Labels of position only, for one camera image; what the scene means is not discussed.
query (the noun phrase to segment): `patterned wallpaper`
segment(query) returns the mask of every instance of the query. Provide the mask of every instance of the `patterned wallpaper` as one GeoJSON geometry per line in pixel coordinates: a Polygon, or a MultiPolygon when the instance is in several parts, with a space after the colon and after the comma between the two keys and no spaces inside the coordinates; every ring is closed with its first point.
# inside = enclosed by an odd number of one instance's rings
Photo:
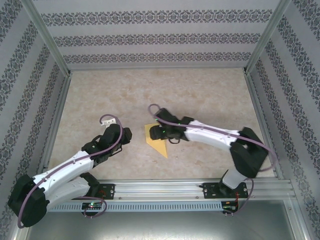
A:
{"type": "Polygon", "coordinates": [[[36,174],[65,77],[18,0],[0,0],[0,240],[23,174],[36,174]]]}
{"type": "Polygon", "coordinates": [[[244,67],[279,0],[35,0],[68,67],[244,67]]]}
{"type": "Polygon", "coordinates": [[[320,239],[320,1],[293,0],[251,73],[311,239],[320,239]]]}

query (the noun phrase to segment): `beige floor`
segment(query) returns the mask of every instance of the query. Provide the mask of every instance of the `beige floor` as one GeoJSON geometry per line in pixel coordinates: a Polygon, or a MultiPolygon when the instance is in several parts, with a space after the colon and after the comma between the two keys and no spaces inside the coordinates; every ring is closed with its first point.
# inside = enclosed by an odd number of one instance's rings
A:
{"type": "Polygon", "coordinates": [[[49,167],[102,134],[98,120],[105,113],[118,116],[133,136],[120,154],[91,171],[97,179],[220,178],[234,166],[228,152],[197,142],[167,143],[168,159],[161,156],[145,141],[144,125],[154,122],[147,112],[151,103],[178,118],[230,130],[249,127],[262,139],[240,68],[79,71],[71,80],[49,167]]]}

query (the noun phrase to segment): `enclosure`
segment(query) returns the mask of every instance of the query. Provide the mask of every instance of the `enclosure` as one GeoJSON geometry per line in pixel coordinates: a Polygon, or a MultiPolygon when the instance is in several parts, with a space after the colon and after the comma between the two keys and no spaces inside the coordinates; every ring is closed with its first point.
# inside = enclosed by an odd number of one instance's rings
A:
{"type": "Polygon", "coordinates": [[[0,239],[319,239],[319,0],[1,0],[0,239]],[[200,142],[146,143],[148,105],[270,147],[241,213],[199,186],[234,168],[200,142]],[[19,229],[17,180],[70,159],[105,130],[132,131],[89,172],[114,184],[106,213],[67,200],[19,229]]]}

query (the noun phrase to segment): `yellow triangle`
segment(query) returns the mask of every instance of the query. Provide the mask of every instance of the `yellow triangle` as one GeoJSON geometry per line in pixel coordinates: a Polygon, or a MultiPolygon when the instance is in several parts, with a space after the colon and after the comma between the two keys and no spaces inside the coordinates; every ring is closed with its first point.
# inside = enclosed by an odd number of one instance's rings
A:
{"type": "Polygon", "coordinates": [[[160,154],[162,154],[165,158],[168,158],[166,141],[161,139],[152,140],[150,137],[150,128],[156,125],[159,125],[159,123],[151,123],[144,125],[145,141],[147,144],[149,144],[151,147],[157,150],[160,154]]]}

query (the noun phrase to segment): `yellow paper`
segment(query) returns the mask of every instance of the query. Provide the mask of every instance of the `yellow paper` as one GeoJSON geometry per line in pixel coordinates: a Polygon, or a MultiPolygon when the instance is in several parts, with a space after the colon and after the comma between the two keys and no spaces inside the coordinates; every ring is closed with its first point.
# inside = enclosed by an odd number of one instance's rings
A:
{"type": "Polygon", "coordinates": [[[157,150],[160,154],[162,154],[165,158],[168,158],[166,141],[161,139],[152,140],[150,137],[150,128],[156,125],[159,125],[159,123],[151,123],[144,125],[145,141],[147,144],[149,144],[151,147],[157,150]]]}

